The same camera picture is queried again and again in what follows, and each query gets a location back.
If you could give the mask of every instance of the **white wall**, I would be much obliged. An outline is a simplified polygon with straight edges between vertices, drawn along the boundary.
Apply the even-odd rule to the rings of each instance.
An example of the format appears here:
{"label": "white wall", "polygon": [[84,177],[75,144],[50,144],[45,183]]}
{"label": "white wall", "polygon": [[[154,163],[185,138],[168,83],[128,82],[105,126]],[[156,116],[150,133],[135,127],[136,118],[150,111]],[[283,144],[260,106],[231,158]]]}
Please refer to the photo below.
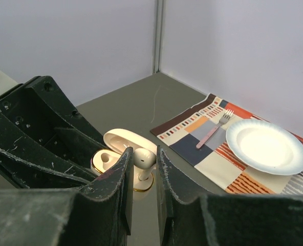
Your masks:
{"label": "white wall", "polygon": [[151,75],[154,16],[155,0],[0,1],[0,69],[84,103]]}
{"label": "white wall", "polygon": [[166,0],[161,70],[303,137],[303,0]]}

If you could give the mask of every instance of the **gray square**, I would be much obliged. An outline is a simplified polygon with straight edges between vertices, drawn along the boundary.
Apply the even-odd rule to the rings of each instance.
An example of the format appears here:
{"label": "gray square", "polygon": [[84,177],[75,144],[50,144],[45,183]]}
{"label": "gray square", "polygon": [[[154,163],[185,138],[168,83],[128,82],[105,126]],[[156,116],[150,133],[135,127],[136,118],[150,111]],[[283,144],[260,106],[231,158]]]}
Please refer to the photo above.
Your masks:
{"label": "gray square", "polygon": [[[213,127],[215,127],[215,124],[212,121],[208,120],[190,134],[200,141]],[[205,145],[211,148],[212,150],[217,149],[221,144],[226,141],[225,133],[226,131],[220,127],[213,134],[213,136],[211,136],[211,138],[205,143]]]}

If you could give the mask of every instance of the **table surface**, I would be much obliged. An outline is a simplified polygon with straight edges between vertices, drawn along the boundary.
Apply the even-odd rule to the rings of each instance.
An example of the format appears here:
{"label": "table surface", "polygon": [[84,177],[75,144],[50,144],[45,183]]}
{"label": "table surface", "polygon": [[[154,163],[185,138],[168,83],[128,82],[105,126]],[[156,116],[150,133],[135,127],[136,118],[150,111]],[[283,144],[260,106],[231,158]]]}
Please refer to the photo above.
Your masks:
{"label": "table surface", "polygon": [[[78,110],[102,134],[123,128],[160,145],[183,173],[209,191],[221,194],[225,192],[220,187],[150,132],[205,97],[175,79],[157,73],[87,102]],[[143,200],[134,201],[132,235],[128,237],[128,246],[154,245],[160,245],[155,184]]]}

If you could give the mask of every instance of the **fork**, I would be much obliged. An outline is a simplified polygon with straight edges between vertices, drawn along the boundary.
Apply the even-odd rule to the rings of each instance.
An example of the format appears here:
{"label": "fork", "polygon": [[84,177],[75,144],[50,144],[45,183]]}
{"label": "fork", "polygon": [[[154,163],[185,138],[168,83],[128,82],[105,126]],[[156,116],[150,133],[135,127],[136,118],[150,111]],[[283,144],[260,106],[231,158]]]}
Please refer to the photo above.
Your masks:
{"label": "fork", "polygon": [[224,113],[224,115],[222,115],[219,123],[215,127],[213,127],[213,129],[210,130],[207,133],[207,135],[205,137],[203,137],[202,140],[200,140],[200,142],[196,145],[196,148],[199,150],[204,145],[204,143],[206,143],[206,141],[217,131],[217,129],[220,128],[220,126],[228,123],[228,121],[230,120],[232,115],[233,115],[233,110],[225,111],[225,113]]}

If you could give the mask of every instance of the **white lid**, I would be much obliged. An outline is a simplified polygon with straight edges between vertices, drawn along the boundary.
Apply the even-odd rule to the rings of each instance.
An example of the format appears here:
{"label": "white lid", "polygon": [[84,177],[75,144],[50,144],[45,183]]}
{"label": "white lid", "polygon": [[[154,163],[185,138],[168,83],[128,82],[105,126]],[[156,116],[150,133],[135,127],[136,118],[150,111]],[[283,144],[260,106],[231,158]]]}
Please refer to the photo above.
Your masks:
{"label": "white lid", "polygon": [[104,134],[105,144],[113,151],[122,154],[127,147],[145,148],[156,155],[157,146],[148,139],[125,129],[112,129]]}

